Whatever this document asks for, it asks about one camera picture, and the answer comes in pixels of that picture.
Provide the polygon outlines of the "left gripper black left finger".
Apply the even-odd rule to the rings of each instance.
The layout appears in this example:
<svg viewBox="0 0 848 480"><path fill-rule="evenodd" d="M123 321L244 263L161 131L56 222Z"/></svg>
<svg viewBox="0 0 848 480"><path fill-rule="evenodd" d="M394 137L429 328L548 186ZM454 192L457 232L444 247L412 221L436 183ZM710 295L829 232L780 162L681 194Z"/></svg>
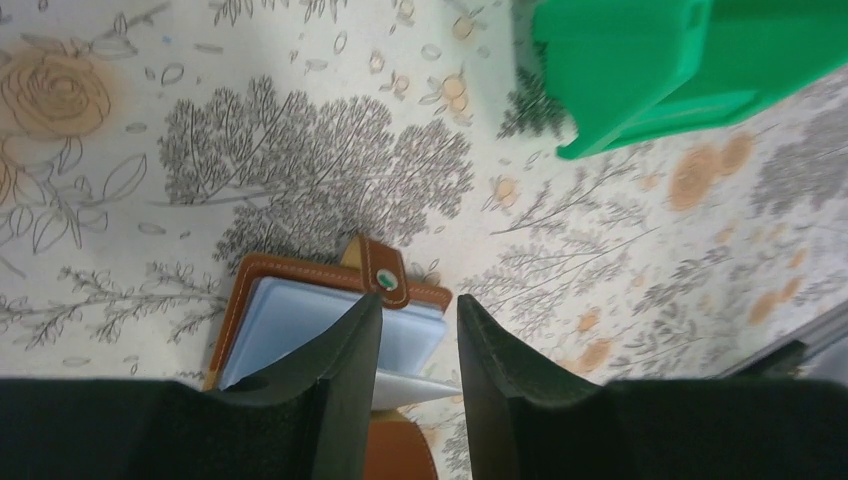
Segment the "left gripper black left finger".
<svg viewBox="0 0 848 480"><path fill-rule="evenodd" d="M359 479L382 330L374 294L224 391L5 379L5 479Z"/></svg>

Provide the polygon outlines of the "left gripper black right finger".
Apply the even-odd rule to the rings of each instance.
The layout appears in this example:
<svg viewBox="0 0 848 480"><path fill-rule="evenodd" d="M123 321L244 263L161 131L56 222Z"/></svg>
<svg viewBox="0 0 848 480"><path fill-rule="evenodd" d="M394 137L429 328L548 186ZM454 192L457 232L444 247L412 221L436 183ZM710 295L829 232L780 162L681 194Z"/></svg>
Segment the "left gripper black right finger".
<svg viewBox="0 0 848 480"><path fill-rule="evenodd" d="M739 376L596 385L471 295L458 351L477 479L843 479L847 390Z"/></svg>

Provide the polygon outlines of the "brown leather card holder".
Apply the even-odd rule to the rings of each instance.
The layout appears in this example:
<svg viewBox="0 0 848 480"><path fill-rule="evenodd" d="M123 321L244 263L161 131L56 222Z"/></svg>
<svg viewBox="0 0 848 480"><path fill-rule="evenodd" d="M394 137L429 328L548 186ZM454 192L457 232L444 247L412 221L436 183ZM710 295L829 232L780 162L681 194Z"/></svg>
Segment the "brown leather card holder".
<svg viewBox="0 0 848 480"><path fill-rule="evenodd" d="M443 339L449 290L407 277L401 253L357 234L340 265L251 253L239 265L210 361L206 390L224 390L327 330L366 293L383 327L366 448L367 479L434 479L420 427L400 408L458 394L420 371Z"/></svg>

